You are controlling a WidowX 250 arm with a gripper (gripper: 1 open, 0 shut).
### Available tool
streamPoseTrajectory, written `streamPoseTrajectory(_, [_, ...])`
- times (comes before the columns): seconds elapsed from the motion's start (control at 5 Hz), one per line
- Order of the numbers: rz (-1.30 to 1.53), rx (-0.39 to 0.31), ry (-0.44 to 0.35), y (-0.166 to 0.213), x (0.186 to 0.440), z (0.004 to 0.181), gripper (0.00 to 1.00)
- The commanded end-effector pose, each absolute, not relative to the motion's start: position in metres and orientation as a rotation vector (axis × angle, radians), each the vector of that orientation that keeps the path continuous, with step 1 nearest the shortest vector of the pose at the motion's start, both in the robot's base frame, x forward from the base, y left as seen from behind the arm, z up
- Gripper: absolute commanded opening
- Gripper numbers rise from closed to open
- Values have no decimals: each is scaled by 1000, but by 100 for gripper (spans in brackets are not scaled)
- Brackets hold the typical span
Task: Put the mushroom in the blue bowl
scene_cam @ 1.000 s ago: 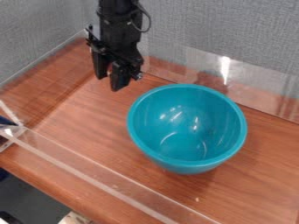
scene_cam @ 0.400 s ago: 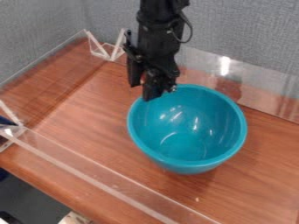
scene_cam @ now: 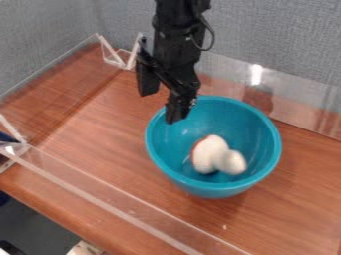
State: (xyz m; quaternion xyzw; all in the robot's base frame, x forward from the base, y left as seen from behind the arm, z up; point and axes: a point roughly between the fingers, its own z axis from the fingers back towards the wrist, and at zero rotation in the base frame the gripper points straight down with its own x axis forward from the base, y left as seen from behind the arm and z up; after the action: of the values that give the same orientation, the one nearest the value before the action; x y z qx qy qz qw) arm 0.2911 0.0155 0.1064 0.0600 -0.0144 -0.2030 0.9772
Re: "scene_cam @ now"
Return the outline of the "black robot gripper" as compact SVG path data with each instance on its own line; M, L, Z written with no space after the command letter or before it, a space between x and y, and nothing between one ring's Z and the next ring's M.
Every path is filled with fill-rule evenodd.
M147 38L138 40L136 58L137 91L141 97L159 91L160 83L169 88L165 121L171 125L183 120L195 105L199 79L193 65L203 46L204 31L212 32L203 12L211 0L155 0L152 18L153 44L147 50Z

